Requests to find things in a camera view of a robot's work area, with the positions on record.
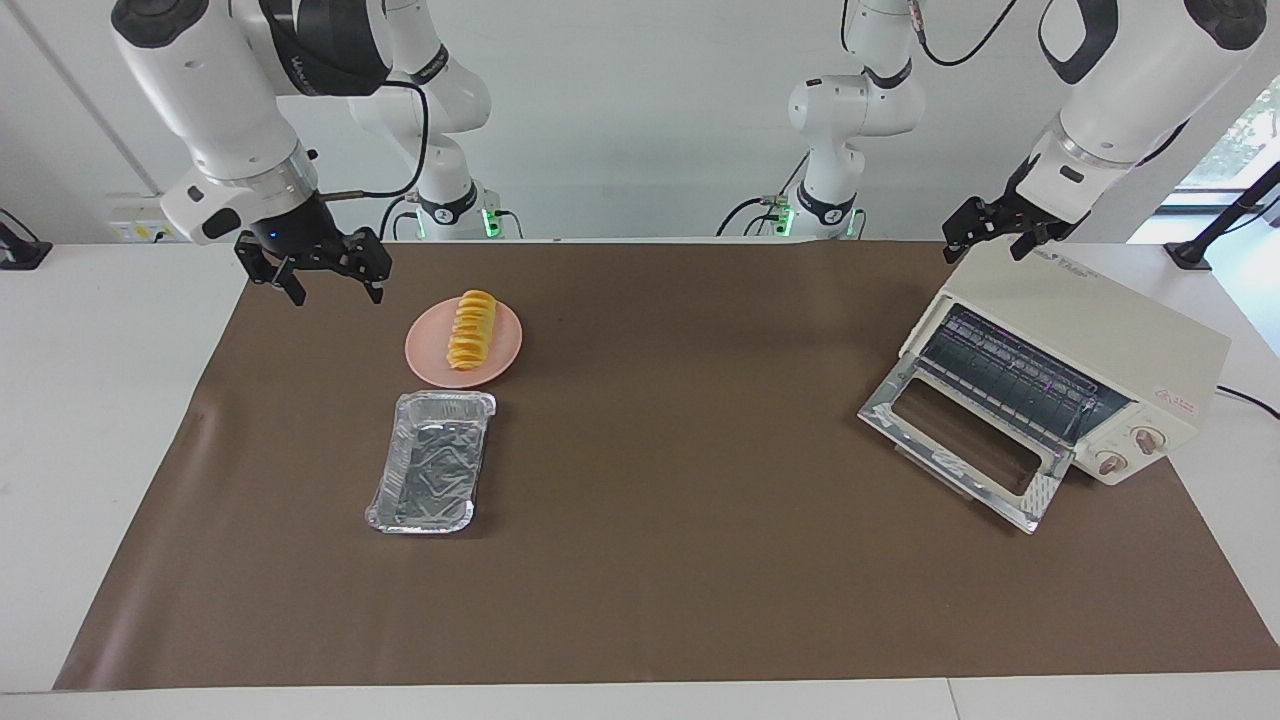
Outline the cream toaster oven body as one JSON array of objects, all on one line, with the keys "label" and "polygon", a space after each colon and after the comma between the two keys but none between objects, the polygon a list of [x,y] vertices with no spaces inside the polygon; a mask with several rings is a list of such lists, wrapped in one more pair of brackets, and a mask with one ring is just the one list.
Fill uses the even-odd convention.
[{"label": "cream toaster oven body", "polygon": [[[963,305],[1037,348],[1124,393],[1133,404],[1073,448],[1088,477],[1117,486],[1193,439],[1207,418],[1230,340],[1070,258],[1041,247],[1015,261],[1001,243],[980,243],[957,263],[900,348],[919,356],[952,305]],[[1167,452],[1144,456],[1132,430],[1152,427]],[[1128,460],[1123,477],[1100,480],[1094,456]]]}]

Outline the brown table mat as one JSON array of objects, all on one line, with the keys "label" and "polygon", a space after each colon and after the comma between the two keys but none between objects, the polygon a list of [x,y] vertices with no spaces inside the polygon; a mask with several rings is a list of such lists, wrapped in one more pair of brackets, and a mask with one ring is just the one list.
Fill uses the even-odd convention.
[{"label": "brown table mat", "polygon": [[[393,256],[379,305],[244,287],[56,689],[1280,669],[1170,464],[1028,536],[858,419],[934,245]],[[524,324],[474,520],[379,533],[404,336],[471,288]]]}]

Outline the sliced yellow bread loaf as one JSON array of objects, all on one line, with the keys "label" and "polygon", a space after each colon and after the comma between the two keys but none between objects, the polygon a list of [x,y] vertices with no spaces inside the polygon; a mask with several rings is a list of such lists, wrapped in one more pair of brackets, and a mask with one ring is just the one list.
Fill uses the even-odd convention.
[{"label": "sliced yellow bread loaf", "polygon": [[445,351],[449,369],[471,372],[488,360],[497,311],[497,299],[485,291],[468,290],[458,299]]}]

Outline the silver glass oven door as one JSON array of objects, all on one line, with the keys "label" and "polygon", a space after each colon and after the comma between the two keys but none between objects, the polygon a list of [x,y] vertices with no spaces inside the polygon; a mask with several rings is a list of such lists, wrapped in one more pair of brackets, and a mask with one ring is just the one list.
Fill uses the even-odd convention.
[{"label": "silver glass oven door", "polygon": [[[895,404],[914,380],[940,392],[948,404],[1033,452],[1039,464],[1028,477],[1027,488],[1014,492],[1001,486],[988,473],[963,459],[957,454],[956,445],[942,442],[905,419],[895,409]],[[890,438],[900,451],[934,478],[960,495],[982,502],[1027,534],[1036,533],[1041,525],[1075,459],[1071,447],[1052,439],[1039,439],[1010,425],[977,402],[972,393],[956,388],[943,373],[915,354],[904,354],[896,361],[888,375],[863,404],[858,416]]]}]

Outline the small black clamp mount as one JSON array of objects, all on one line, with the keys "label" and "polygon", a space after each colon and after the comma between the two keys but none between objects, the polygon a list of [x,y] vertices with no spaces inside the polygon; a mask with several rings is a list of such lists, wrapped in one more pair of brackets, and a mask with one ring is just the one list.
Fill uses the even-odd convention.
[{"label": "small black clamp mount", "polygon": [[52,251],[22,219],[0,208],[0,270],[31,272]]}]

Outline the white wall socket box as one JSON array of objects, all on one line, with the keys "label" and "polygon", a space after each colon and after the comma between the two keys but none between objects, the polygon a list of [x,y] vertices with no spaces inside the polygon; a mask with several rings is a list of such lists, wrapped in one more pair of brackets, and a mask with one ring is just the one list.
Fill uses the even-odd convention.
[{"label": "white wall socket box", "polygon": [[172,223],[161,200],[159,195],[109,193],[108,227],[125,243],[193,243]]}]

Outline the window with green view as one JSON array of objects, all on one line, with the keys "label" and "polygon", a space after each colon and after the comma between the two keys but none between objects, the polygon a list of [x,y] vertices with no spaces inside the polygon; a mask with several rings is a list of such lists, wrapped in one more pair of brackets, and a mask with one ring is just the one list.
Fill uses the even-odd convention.
[{"label": "window with green view", "polygon": [[1175,193],[1243,191],[1280,158],[1280,74],[1233,122]]}]

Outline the pink round plate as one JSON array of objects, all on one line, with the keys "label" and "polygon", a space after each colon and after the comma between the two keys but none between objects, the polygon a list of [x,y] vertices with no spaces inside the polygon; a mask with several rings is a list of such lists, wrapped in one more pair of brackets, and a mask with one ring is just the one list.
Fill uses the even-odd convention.
[{"label": "pink round plate", "polygon": [[454,369],[447,360],[448,342],[461,297],[435,304],[410,327],[404,338],[404,359],[410,370],[429,386],[443,389],[472,389],[506,373],[524,345],[524,327],[517,314],[499,301],[495,328],[484,363],[470,370]]}]

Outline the aluminium foil tray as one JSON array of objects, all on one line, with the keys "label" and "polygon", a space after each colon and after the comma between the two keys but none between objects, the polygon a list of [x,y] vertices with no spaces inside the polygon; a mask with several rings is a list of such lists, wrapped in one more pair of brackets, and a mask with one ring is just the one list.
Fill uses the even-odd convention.
[{"label": "aluminium foil tray", "polygon": [[385,534],[444,536],[474,519],[486,429],[497,400],[434,389],[396,404],[385,466],[366,523]]}]

